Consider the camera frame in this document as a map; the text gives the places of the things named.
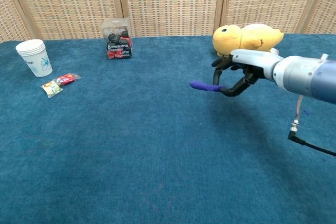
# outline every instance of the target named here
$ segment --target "candy wrapper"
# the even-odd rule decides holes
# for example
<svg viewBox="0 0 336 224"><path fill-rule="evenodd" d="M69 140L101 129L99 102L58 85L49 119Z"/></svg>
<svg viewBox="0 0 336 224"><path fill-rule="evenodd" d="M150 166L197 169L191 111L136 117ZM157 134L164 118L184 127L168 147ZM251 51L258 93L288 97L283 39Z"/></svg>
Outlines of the candy wrapper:
<svg viewBox="0 0 336 224"><path fill-rule="evenodd" d="M60 76L56 79L56 83L60 86L67 85L74 82L75 80L80 79L81 77L75 73L68 73L63 76Z"/></svg>
<svg viewBox="0 0 336 224"><path fill-rule="evenodd" d="M41 88L43 88L47 93L48 98L51 98L63 91L63 88L61 88L54 80L43 84Z"/></svg>

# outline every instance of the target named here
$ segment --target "blue carpet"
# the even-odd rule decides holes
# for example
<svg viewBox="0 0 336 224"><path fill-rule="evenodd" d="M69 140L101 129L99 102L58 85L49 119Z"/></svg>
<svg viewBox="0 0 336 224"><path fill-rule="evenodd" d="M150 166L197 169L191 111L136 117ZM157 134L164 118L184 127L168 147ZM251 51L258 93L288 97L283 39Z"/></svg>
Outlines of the blue carpet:
<svg viewBox="0 0 336 224"><path fill-rule="evenodd" d="M335 223L335 158L287 140L297 95L189 86L212 82L211 37L136 38L125 60L98 39L46 41L43 78L17 44L0 45L0 223ZM277 48L336 59L336 36ZM82 78L47 98L40 86L69 72ZM298 136L336 151L336 106L301 108Z"/></svg>

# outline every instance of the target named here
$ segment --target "paper cup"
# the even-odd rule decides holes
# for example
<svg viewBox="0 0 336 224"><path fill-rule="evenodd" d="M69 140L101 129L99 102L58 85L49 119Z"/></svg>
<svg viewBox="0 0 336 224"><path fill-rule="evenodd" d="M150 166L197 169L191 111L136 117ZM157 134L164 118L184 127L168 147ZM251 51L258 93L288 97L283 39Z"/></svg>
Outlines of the paper cup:
<svg viewBox="0 0 336 224"><path fill-rule="evenodd" d="M52 73L53 69L48 58L46 46L42 40L30 39L21 42L15 49L35 76L43 77Z"/></svg>

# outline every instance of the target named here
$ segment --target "purple object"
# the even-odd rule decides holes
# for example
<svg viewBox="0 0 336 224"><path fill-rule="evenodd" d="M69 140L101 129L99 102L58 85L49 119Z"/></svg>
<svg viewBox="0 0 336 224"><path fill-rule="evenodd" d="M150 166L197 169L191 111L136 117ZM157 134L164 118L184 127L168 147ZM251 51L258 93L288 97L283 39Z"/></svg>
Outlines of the purple object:
<svg viewBox="0 0 336 224"><path fill-rule="evenodd" d="M219 86L219 85L209 85L205 84L199 81L192 81L190 83L190 86L193 89L199 89L199 90L205 90L205 91L214 91L214 92L220 92L219 88L224 88L224 86Z"/></svg>

